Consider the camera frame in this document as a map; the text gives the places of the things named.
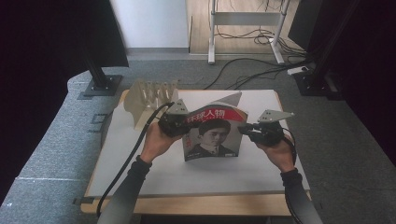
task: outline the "hand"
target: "hand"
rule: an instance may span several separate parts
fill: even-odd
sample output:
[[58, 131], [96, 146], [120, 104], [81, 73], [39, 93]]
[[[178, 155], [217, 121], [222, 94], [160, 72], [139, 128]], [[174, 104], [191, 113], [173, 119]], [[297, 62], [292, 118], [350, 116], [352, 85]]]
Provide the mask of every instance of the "hand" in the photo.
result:
[[146, 133], [145, 145], [140, 154], [140, 159], [146, 163], [152, 163], [156, 157], [166, 152], [174, 142], [181, 138], [181, 136], [182, 135], [171, 138], [163, 133], [157, 122], [152, 122]]
[[256, 146], [262, 149], [267, 154], [268, 159], [279, 168], [280, 172], [286, 173], [287, 171], [294, 170], [293, 157], [291, 155], [291, 148], [285, 141], [280, 141], [277, 145], [267, 147], [265, 145], [256, 143]]

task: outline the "white wall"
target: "white wall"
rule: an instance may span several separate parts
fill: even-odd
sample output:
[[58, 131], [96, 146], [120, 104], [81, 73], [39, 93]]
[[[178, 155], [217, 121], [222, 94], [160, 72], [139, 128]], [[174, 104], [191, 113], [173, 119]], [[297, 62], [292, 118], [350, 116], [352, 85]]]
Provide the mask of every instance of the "white wall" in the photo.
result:
[[124, 46], [188, 48], [186, 0], [110, 0]]

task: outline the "power strip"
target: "power strip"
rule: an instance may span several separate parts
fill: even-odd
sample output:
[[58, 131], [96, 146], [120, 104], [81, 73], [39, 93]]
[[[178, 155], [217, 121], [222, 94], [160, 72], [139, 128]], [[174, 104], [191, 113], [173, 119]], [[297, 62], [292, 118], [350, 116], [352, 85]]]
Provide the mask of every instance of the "power strip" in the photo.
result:
[[302, 73], [302, 72], [306, 72], [308, 71], [309, 68], [305, 67], [305, 66], [301, 66], [301, 67], [296, 67], [296, 68], [292, 68], [288, 70], [288, 75], [294, 75], [297, 73]]

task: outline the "gray carpet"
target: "gray carpet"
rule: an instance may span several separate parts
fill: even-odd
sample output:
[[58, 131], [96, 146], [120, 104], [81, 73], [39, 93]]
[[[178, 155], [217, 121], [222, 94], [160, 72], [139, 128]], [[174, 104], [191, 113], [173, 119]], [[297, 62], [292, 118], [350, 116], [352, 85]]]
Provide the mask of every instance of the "gray carpet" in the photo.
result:
[[[107, 75], [123, 75], [115, 96], [91, 100], [78, 100], [91, 80], [88, 72], [69, 80], [64, 105], [1, 206], [0, 223], [95, 223], [95, 215], [83, 214], [72, 202], [88, 186], [101, 147], [100, 122], [121, 93], [139, 77], [177, 79], [180, 89], [202, 89], [226, 63], [133, 60], [130, 68], [104, 69]], [[232, 63], [210, 89], [225, 89], [239, 77], [269, 67]], [[324, 223], [396, 223], [396, 169], [346, 102], [301, 96], [286, 71], [275, 80], [256, 78], [240, 89], [275, 90], [283, 109], [296, 114], [288, 124]]]

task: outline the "black metal stand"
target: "black metal stand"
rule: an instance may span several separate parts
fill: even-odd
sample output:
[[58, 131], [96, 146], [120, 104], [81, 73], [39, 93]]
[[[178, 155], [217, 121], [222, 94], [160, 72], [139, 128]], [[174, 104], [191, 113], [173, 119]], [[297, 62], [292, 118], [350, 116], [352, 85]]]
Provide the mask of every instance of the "black metal stand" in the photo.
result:
[[106, 76], [102, 68], [96, 64], [92, 56], [87, 51], [86, 46], [82, 48], [84, 54], [85, 64], [87, 65], [92, 75], [92, 80], [87, 89], [83, 91], [78, 99], [90, 100], [93, 96], [113, 96], [116, 94], [117, 87], [119, 86], [122, 76], [112, 75]]
[[326, 96], [329, 100], [343, 100], [341, 92], [332, 82], [330, 76], [323, 78], [320, 83], [315, 83], [310, 72], [294, 74], [298, 89], [302, 96]]

